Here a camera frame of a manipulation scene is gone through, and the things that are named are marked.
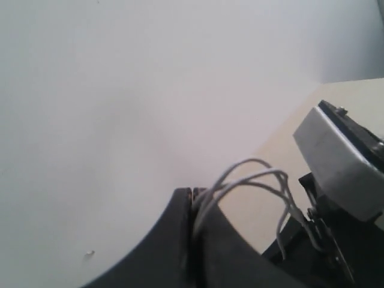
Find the white wall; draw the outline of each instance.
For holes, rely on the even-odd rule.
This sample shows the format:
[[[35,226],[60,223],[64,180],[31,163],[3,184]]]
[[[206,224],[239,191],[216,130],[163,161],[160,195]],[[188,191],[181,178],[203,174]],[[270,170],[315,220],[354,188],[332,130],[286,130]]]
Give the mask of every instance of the white wall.
[[[84,284],[319,83],[384,76],[375,0],[3,1],[0,36],[1,287]]]

